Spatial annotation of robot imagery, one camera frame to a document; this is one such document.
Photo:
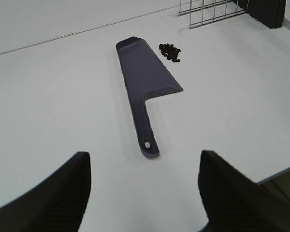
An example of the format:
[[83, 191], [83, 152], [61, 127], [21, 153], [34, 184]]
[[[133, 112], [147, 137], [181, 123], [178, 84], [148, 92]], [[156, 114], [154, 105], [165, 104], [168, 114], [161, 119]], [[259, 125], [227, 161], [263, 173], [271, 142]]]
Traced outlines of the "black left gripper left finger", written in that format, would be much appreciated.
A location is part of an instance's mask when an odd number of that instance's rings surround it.
[[90, 196], [90, 156], [77, 152], [30, 191], [0, 207], [0, 232], [77, 232]]

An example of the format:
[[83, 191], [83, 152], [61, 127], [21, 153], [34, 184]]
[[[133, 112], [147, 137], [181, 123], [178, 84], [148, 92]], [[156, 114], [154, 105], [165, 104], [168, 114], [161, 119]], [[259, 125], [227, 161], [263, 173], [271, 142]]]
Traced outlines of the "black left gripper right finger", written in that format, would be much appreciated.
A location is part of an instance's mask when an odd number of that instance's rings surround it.
[[211, 150], [201, 153], [203, 232], [290, 232], [290, 203], [255, 184]]

